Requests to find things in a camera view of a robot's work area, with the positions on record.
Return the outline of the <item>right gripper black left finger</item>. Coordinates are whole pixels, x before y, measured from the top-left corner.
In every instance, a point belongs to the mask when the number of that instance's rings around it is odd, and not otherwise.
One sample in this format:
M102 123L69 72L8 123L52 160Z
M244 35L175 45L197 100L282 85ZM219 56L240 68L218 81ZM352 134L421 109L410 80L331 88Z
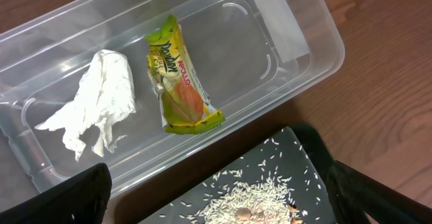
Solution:
M101 224L111 195L112 180L104 163L1 213L2 224Z

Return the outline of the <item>green yellow snack wrapper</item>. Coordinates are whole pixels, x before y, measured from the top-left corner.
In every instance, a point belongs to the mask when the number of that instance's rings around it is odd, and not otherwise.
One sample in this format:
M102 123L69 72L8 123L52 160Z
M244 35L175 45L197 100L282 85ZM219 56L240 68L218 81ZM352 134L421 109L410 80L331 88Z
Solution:
M201 134L225 121L201 85L188 54L175 16L167 17L160 29L147 34L146 66L167 133Z

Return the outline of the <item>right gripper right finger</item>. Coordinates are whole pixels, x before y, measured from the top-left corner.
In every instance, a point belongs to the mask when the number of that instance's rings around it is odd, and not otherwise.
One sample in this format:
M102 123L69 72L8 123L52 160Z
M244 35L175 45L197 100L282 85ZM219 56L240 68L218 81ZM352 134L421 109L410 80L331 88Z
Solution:
M431 209L375 181L357 170L334 162L325 185L338 223L430 223Z

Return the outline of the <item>white tissue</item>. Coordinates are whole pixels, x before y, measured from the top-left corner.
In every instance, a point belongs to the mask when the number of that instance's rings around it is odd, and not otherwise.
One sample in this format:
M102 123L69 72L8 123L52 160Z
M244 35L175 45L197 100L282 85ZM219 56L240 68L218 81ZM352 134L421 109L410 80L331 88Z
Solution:
M81 135L96 126L99 137L92 151L103 157L105 149L113 152L116 148L112 143L113 125L135 112L133 77L126 56L103 49L94 54L74 99L35 128L50 132L63 128L62 142L75 152L78 161L86 148Z

